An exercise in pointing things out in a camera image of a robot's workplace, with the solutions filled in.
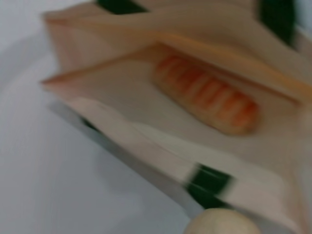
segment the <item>glazed bread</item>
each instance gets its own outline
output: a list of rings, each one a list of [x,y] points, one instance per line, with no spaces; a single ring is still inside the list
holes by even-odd
[[[209,69],[169,56],[157,65],[153,82],[188,112],[222,133],[250,132],[258,122],[258,105]]]

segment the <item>bread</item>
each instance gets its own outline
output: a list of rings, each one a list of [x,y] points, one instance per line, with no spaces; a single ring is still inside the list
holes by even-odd
[[[261,231],[241,213],[216,208],[207,209],[194,218],[184,234],[261,234]]]
[[[258,122],[258,105],[209,69],[169,56],[157,65],[153,80],[165,94],[205,124],[230,135],[250,132]]]

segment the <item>white surface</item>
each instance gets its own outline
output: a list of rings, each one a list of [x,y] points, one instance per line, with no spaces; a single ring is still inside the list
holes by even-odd
[[[312,35],[312,1],[297,0],[297,12],[299,12],[299,24]]]
[[[74,2],[0,2],[0,232],[181,234],[182,209],[56,115],[38,84],[57,71],[38,13]]]

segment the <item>green stripe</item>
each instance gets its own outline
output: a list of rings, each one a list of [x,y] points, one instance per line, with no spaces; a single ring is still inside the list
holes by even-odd
[[[145,8],[131,0],[97,0],[97,3],[116,15],[147,12]]]
[[[296,18],[293,0],[260,0],[259,17],[286,44],[293,44]]]
[[[228,185],[231,176],[204,165],[199,165],[198,169],[186,185],[188,193],[205,209],[225,207],[226,203],[216,196]]]
[[[84,125],[86,125],[87,127],[89,127],[89,128],[91,128],[91,129],[93,129],[93,130],[95,130],[95,131],[100,133],[100,131],[92,123],[90,123],[88,120],[86,120],[85,118],[81,118],[81,120],[82,120],[82,123]]]

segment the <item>paper bag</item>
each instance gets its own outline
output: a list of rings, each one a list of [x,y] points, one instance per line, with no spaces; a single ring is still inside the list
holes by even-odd
[[[45,87],[151,173],[188,193],[177,189],[171,197],[180,195],[193,213],[194,200],[203,208],[230,205],[307,233],[296,171],[307,133],[301,119],[312,100],[311,64],[247,11],[203,3],[125,16],[49,16],[47,24],[64,70],[78,70]],[[162,95],[150,77],[171,53],[243,77],[223,78],[260,104],[257,133],[224,136]]]

